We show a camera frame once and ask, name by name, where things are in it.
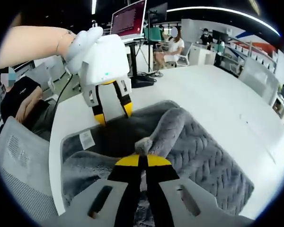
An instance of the white label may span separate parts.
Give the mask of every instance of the white label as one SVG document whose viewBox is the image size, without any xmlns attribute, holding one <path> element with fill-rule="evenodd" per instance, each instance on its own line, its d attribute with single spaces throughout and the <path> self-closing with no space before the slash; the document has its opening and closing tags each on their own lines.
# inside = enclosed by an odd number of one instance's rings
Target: white label
<svg viewBox="0 0 284 227">
<path fill-rule="evenodd" d="M 90 130 L 81 133 L 79 137 L 80 137 L 80 142 L 84 150 L 92 146 L 95 146 L 95 142 L 94 142 L 93 137 L 91 136 Z"/>
</svg>

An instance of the white shirt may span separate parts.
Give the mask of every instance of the white shirt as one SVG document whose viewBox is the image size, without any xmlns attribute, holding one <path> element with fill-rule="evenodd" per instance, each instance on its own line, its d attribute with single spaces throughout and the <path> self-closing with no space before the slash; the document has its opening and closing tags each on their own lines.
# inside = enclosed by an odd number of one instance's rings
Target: white shirt
<svg viewBox="0 0 284 227">
<path fill-rule="evenodd" d="M 175 52 L 178 50 L 179 47 L 184 48 L 184 41 L 183 39 L 179 39 L 178 42 L 175 43 L 175 39 L 172 38 L 169 42 L 169 52 Z M 179 59 L 180 54 L 175 54 L 175 58 Z"/>
</svg>

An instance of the white table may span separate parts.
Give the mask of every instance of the white table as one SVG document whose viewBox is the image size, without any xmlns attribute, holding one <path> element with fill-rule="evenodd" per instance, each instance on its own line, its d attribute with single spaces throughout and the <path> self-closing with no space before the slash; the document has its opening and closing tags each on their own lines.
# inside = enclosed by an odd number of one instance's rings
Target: white table
<svg viewBox="0 0 284 227">
<path fill-rule="evenodd" d="M 189 65 L 213 65 L 215 57 L 215 52 L 202 46 L 192 45 L 189 53 Z"/>
<path fill-rule="evenodd" d="M 284 125 L 280 118 L 251 88 L 215 66 L 161 72 L 164 76 L 157 78 L 154 86 L 133 89 L 133 110 L 162 100 L 173 100 L 188 110 L 254 183 L 255 190 L 241 215 L 256 218 L 284 177 Z M 123 114 L 112 85 L 102 86 L 99 93 L 107 120 Z M 50 140 L 49 173 L 59 215 L 65 212 L 61 195 L 62 140 L 97 124 L 82 94 L 58 105 Z"/>
</svg>

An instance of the laptop screen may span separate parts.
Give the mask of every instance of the laptop screen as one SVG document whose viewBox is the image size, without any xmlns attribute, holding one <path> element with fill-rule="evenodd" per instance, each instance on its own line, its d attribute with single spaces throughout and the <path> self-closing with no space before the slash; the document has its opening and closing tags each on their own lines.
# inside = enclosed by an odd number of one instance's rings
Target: laptop screen
<svg viewBox="0 0 284 227">
<path fill-rule="evenodd" d="M 135 2 L 115 12 L 112 16 L 110 34 L 122 38 L 134 38 L 142 35 L 146 0 Z"/>
</svg>

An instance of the office chair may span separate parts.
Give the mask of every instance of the office chair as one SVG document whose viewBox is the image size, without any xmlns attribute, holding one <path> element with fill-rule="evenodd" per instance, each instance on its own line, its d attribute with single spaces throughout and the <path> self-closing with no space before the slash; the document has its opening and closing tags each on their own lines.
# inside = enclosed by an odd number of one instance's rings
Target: office chair
<svg viewBox="0 0 284 227">
<path fill-rule="evenodd" d="M 180 54 L 179 60 L 176 62 L 177 66 L 189 66 L 188 55 L 192 45 L 192 42 L 184 41 L 183 51 Z"/>
<path fill-rule="evenodd" d="M 46 67 L 45 62 L 38 65 L 36 68 L 27 71 L 25 76 L 40 84 L 41 89 L 43 90 L 43 100 L 58 100 L 58 96 L 55 94 L 55 85 L 53 83 L 53 79 L 49 69 Z"/>
<path fill-rule="evenodd" d="M 58 216 L 48 170 L 49 142 L 9 117 L 0 134 L 0 172 L 22 209 L 36 222 Z"/>
</svg>

